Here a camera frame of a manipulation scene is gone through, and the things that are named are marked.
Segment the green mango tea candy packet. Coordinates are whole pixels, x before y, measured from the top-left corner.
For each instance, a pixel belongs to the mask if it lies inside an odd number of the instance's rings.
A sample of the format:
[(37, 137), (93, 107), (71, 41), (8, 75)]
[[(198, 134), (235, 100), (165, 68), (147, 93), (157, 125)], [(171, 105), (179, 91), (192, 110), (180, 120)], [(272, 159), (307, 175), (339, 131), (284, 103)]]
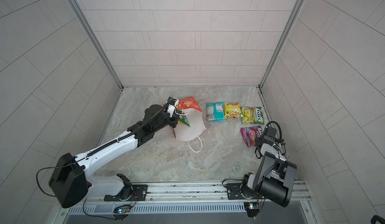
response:
[(179, 118), (178, 123), (182, 124), (182, 125), (186, 125), (187, 127), (190, 127), (189, 121), (188, 121), (188, 119), (187, 119), (187, 117), (185, 115), (182, 115)]

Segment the red paper gift bag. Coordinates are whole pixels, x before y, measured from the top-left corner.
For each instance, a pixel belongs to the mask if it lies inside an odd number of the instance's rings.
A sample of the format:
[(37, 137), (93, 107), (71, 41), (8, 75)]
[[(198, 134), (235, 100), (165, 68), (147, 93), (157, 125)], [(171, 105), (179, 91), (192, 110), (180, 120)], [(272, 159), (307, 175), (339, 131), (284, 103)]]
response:
[[(194, 153), (201, 152), (203, 143), (200, 139), (200, 135), (206, 130), (206, 126), (203, 121), (203, 113), (199, 104), (194, 97), (187, 97), (179, 100), (179, 104), (176, 108), (181, 112), (180, 116), (185, 115), (187, 117), (190, 127), (178, 123), (175, 128), (171, 128), (174, 137), (178, 141), (187, 142), (189, 148)], [(201, 144), (200, 150), (198, 151), (195, 151), (190, 146), (190, 142), (195, 139), (198, 139)]]

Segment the purple snack packet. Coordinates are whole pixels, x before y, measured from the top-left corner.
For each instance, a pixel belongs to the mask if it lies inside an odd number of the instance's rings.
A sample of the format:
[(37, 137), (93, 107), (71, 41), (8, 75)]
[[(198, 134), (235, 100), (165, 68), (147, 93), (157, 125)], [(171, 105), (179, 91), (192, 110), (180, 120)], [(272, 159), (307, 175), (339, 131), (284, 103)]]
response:
[(263, 128), (261, 126), (253, 126), (240, 129), (242, 138), (247, 147), (255, 146), (256, 139), (260, 138), (263, 134)]

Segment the teal snack packet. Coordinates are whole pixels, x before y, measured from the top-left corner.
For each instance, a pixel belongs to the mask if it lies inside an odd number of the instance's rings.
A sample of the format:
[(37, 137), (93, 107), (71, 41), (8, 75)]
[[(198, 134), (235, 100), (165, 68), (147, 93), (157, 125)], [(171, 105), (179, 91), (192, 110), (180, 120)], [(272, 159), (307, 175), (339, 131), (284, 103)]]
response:
[(207, 103), (206, 104), (207, 109), (207, 121), (213, 121), (213, 122), (220, 122), (225, 121), (225, 114), (224, 114), (224, 103), (218, 102), (218, 103)]

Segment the yellow green snack packet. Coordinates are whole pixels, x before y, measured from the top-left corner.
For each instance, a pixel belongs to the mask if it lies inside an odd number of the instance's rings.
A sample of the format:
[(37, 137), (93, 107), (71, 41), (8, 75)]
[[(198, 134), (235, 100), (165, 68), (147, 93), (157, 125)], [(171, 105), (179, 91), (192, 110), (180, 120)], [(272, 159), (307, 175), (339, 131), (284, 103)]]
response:
[(240, 102), (224, 103), (224, 118), (233, 119), (242, 117), (242, 108)]

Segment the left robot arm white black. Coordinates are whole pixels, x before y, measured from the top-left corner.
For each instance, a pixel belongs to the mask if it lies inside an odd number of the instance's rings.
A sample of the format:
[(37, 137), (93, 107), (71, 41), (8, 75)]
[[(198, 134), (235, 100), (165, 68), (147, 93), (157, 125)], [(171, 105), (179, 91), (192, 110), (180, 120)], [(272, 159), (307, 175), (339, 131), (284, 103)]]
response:
[(89, 197), (104, 196), (107, 201), (132, 199), (133, 186), (125, 175), (96, 177), (94, 172), (120, 155), (140, 147), (164, 127), (176, 127), (182, 114), (170, 103), (152, 105), (145, 110), (142, 121), (115, 139), (84, 153), (62, 155), (49, 179), (49, 187), (61, 207), (70, 208)]

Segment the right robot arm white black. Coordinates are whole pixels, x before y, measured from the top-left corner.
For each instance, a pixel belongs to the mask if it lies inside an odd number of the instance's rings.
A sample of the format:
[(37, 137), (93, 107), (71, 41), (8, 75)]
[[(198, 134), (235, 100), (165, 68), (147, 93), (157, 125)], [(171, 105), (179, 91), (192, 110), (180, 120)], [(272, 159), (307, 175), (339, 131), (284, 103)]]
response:
[(268, 199), (282, 207), (288, 206), (297, 166), (286, 158), (286, 143), (280, 125), (275, 121), (268, 122), (254, 143), (256, 157), (261, 163), (255, 174), (244, 175), (242, 196)]

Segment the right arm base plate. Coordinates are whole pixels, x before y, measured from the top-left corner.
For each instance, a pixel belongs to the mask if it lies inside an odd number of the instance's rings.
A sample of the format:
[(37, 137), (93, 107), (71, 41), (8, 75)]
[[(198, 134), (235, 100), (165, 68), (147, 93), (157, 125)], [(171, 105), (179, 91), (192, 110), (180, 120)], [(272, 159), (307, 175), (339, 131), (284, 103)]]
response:
[(241, 183), (225, 183), (228, 200), (263, 200), (260, 195), (248, 196), (241, 190)]

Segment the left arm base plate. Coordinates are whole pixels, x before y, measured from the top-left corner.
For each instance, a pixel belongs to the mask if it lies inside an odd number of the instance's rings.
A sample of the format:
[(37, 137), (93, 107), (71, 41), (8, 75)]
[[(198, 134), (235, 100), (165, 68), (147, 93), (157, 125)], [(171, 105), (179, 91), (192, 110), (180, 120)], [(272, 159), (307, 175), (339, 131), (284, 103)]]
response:
[(123, 190), (117, 195), (106, 195), (104, 197), (105, 202), (135, 202), (145, 201), (148, 191), (148, 185), (146, 184), (134, 184), (130, 187), (124, 187)]

